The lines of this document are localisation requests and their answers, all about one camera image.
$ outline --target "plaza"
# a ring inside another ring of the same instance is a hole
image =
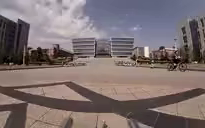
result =
[[[116,60],[0,71],[0,128],[64,128],[69,117],[74,128],[102,128],[103,120],[109,128],[205,128],[205,72],[120,67]]]

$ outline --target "cloud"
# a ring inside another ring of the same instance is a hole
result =
[[[142,30],[142,27],[140,25],[136,25],[130,28],[130,31],[139,31],[139,30]]]
[[[116,27],[116,26],[113,26],[113,27],[111,27],[110,29],[111,29],[112,31],[117,31],[119,28]]]
[[[53,43],[71,48],[77,37],[105,37],[84,14],[86,0],[0,0],[0,14],[30,23],[29,44],[49,47]]]

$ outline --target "cyclist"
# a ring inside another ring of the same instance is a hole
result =
[[[178,56],[178,51],[174,51],[174,54],[172,56],[172,61],[174,63],[174,69],[177,68],[177,65],[180,63],[180,56]]]

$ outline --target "blue sky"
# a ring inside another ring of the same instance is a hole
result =
[[[205,14],[205,0],[87,0],[85,13],[108,36],[134,36],[137,46],[171,47],[182,20]]]
[[[158,48],[173,46],[182,20],[205,14],[205,0],[0,0],[0,14],[30,23],[35,48],[72,50],[73,38],[111,36]]]

